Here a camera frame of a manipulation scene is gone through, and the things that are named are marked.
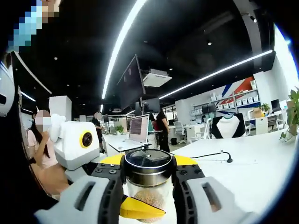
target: man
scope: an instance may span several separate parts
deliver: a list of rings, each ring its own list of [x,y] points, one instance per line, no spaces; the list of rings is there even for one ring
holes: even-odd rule
[[[100,153],[105,153],[105,150],[103,148],[103,135],[102,130],[104,130],[104,127],[101,127],[100,120],[102,118],[101,112],[96,112],[93,116],[92,122],[95,125],[95,128],[97,129],[97,134],[100,142]]]

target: laptop screen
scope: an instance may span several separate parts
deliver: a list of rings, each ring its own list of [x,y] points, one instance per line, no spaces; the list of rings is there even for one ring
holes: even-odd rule
[[[146,142],[148,137],[149,115],[143,115],[131,119],[129,139]]]

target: camera lens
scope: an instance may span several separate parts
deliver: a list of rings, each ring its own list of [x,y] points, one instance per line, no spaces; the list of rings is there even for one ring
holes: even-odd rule
[[[93,141],[93,136],[90,132],[86,132],[84,135],[83,135],[83,138],[82,138],[82,143],[83,143],[83,146],[85,147],[88,147],[91,145]]]

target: white robot head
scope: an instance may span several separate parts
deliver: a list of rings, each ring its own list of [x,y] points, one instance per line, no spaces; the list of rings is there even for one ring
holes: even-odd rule
[[[100,155],[100,143],[91,122],[65,121],[65,116],[52,114],[48,132],[54,142],[57,161],[75,170]]]

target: green plant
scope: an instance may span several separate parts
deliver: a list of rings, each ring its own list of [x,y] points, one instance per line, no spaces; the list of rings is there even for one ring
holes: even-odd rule
[[[264,112],[268,112],[268,110],[270,109],[270,106],[269,106],[269,104],[262,104],[259,106],[259,108]]]
[[[117,131],[117,132],[119,132],[119,133],[122,133],[123,132],[123,126],[116,126],[115,127],[115,130]]]
[[[292,102],[288,102],[288,109],[286,110],[288,115],[287,124],[289,126],[286,132],[295,136],[297,135],[297,127],[299,125],[299,88],[297,88],[297,91],[291,90],[289,98]],[[281,133],[280,139],[286,138],[286,132]]]

